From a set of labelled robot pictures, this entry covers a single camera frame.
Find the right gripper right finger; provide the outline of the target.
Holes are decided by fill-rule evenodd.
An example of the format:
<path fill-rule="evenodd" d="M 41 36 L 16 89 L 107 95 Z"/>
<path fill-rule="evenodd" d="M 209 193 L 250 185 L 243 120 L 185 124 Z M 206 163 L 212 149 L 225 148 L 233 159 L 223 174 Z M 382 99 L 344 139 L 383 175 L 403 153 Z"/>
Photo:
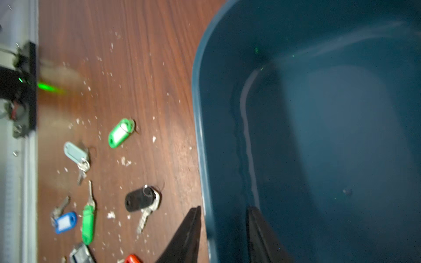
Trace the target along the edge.
<path fill-rule="evenodd" d="M 257 207 L 247 208 L 247 243 L 250 263 L 293 263 Z"/>

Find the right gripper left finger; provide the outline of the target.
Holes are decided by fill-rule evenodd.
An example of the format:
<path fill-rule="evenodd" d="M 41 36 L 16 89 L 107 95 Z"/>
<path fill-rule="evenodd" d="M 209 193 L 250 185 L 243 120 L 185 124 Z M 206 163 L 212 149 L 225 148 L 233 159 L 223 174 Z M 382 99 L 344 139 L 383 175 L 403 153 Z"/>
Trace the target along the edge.
<path fill-rule="evenodd" d="M 197 263 L 200 236 L 201 207 L 198 206 L 189 210 L 156 263 Z"/>

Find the red tag key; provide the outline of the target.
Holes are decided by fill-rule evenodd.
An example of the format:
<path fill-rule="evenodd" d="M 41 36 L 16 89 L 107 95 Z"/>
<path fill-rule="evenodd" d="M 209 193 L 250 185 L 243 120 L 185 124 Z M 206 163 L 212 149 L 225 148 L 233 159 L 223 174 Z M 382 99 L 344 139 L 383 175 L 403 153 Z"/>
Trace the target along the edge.
<path fill-rule="evenodd" d="M 135 254 L 130 254 L 125 258 L 124 263 L 143 263 L 143 262 Z"/>

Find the black key with ring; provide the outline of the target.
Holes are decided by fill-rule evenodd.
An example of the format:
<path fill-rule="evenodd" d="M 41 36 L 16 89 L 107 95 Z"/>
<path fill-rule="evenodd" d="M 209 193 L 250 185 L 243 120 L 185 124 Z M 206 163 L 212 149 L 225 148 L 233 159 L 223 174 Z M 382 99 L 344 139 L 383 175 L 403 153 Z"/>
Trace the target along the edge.
<path fill-rule="evenodd" d="M 144 185 L 143 188 L 129 192 L 125 197 L 125 207 L 130 213 L 142 213 L 137 227 L 137 234 L 144 231 L 148 217 L 157 211 L 161 203 L 161 194 L 152 186 Z"/>

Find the black fob key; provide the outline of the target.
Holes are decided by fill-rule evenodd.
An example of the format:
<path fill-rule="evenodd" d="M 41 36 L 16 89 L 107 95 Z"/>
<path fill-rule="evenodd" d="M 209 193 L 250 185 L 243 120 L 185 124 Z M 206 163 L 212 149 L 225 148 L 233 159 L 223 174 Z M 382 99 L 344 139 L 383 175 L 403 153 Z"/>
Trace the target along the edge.
<path fill-rule="evenodd" d="M 84 243 L 79 243 L 74 246 L 69 254 L 69 261 L 70 263 L 95 263 L 94 257 Z"/>

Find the blue tag key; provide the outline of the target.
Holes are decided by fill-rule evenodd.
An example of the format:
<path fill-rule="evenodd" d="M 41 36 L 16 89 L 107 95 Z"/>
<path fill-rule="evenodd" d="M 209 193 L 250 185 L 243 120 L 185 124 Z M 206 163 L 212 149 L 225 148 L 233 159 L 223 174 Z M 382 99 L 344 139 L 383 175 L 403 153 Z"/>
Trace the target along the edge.
<path fill-rule="evenodd" d="M 67 196 L 59 206 L 56 206 L 50 213 L 50 221 L 56 234 L 72 230 L 77 225 L 77 214 L 74 211 L 64 214 L 64 209 L 70 203 Z"/>

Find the mint green tag key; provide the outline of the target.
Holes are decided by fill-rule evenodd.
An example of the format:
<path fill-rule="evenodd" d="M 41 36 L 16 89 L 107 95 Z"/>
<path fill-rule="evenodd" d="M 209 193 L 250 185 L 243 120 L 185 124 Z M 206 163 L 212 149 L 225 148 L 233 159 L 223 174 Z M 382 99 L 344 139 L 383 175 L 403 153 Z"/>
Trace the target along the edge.
<path fill-rule="evenodd" d="M 64 153 L 72 162 L 77 164 L 79 169 L 77 184 L 80 186 L 86 177 L 86 173 L 91 168 L 89 154 L 69 141 L 64 144 Z"/>

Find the teal plastic storage box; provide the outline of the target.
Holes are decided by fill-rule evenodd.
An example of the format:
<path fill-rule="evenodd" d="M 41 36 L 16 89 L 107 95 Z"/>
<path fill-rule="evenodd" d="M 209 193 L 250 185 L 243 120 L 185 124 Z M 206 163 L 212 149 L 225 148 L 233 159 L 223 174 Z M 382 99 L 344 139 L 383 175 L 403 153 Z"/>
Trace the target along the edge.
<path fill-rule="evenodd" d="M 192 93 L 210 262 L 251 206 L 297 263 L 420 262 L 420 1 L 227 1 Z"/>

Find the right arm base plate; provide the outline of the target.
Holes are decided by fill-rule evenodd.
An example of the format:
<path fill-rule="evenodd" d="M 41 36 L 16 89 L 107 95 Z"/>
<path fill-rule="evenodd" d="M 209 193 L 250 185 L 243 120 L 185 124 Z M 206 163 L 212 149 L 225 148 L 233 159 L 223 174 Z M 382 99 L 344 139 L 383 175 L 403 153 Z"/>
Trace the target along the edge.
<path fill-rule="evenodd" d="M 13 53 L 13 69 L 1 66 L 1 99 L 12 122 L 13 138 L 23 138 L 36 129 L 37 47 L 28 41 Z"/>

